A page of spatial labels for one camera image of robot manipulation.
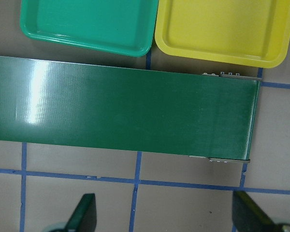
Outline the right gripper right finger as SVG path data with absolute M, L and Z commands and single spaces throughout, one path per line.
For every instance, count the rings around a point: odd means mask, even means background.
M 245 191 L 232 193 L 232 222 L 238 232 L 281 231 Z

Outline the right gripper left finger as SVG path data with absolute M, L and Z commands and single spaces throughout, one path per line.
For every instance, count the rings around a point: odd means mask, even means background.
M 94 193 L 84 194 L 64 227 L 65 232 L 94 232 L 97 226 Z

